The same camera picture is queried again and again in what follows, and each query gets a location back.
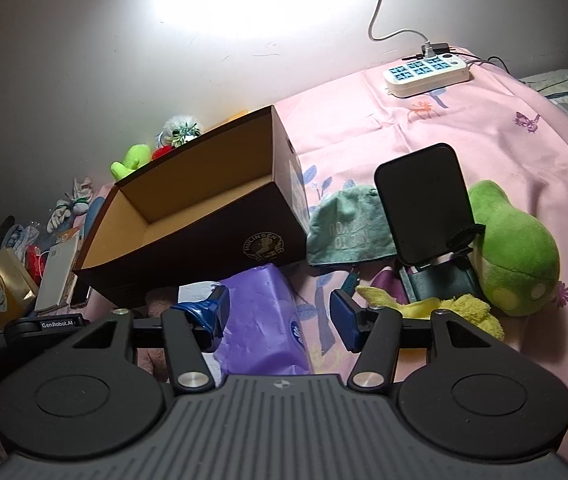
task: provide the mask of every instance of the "cardboard box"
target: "cardboard box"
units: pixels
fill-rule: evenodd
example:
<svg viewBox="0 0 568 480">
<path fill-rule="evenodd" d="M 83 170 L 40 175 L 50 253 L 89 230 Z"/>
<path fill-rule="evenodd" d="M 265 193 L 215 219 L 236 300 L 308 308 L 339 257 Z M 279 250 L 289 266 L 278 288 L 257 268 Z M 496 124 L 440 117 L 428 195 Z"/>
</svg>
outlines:
<svg viewBox="0 0 568 480">
<path fill-rule="evenodd" d="M 187 142 L 120 180 L 75 273 L 118 306 L 168 285 L 305 258 L 301 167 L 275 107 Z"/>
</svg>

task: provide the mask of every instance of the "pink blanket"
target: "pink blanket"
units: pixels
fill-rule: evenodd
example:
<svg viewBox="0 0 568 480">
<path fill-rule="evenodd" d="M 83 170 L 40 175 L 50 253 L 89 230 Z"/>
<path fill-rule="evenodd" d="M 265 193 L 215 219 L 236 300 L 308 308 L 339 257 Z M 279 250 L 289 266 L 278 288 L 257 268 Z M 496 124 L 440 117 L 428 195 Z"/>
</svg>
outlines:
<svg viewBox="0 0 568 480">
<path fill-rule="evenodd" d="M 568 116 L 492 65 L 474 65 L 470 82 L 407 99 L 387 94 L 386 68 L 354 73 L 277 104 L 305 170 L 309 206 L 347 181 L 372 184 L 382 162 L 436 142 L 450 144 L 467 186 L 494 180 L 557 241 L 558 298 L 527 322 L 507 319 L 505 329 L 512 345 L 568 386 Z M 363 278 L 378 269 L 365 266 Z M 356 356 L 342 346 L 327 310 L 328 294 L 344 277 L 313 275 L 306 266 L 291 270 L 315 372 L 346 377 Z M 404 353 L 396 379 L 422 362 L 423 353 Z M 560 452 L 568 459 L 568 433 Z"/>
</svg>

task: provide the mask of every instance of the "green plush with white spots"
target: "green plush with white spots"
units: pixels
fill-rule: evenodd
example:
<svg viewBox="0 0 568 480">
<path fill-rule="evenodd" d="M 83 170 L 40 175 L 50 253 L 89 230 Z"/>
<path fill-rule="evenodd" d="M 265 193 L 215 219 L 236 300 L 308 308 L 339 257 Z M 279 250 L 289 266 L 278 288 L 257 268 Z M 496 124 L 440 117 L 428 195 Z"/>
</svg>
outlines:
<svg viewBox="0 0 568 480">
<path fill-rule="evenodd" d="M 554 297 L 560 257 L 542 223 L 510 205 L 491 180 L 468 190 L 475 222 L 486 232 L 474 242 L 471 257 L 488 300 L 509 316 L 527 316 Z"/>
</svg>

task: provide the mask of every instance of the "white wall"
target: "white wall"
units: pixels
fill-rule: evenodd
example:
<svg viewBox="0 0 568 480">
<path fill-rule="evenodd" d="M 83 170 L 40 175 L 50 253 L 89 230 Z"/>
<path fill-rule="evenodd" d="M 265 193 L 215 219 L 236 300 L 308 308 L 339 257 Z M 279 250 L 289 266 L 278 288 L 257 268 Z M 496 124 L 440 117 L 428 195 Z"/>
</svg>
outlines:
<svg viewBox="0 0 568 480">
<path fill-rule="evenodd" d="M 44 221 L 74 176 L 106 182 L 175 113 L 210 126 L 418 47 L 370 43 L 374 5 L 0 0 L 0 221 Z M 568 0 L 385 0 L 377 33 L 407 26 L 515 75 L 568 68 Z"/>
</svg>

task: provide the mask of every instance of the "gold package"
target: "gold package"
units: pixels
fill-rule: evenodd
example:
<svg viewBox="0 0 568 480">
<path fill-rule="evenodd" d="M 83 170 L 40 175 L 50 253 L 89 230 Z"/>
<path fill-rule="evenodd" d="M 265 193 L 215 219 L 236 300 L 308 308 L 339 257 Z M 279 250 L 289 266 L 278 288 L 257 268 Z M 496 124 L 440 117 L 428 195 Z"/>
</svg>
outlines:
<svg viewBox="0 0 568 480">
<path fill-rule="evenodd" d="M 27 270 L 9 248 L 0 251 L 0 330 L 7 322 L 22 317 L 33 304 L 38 288 Z"/>
</svg>

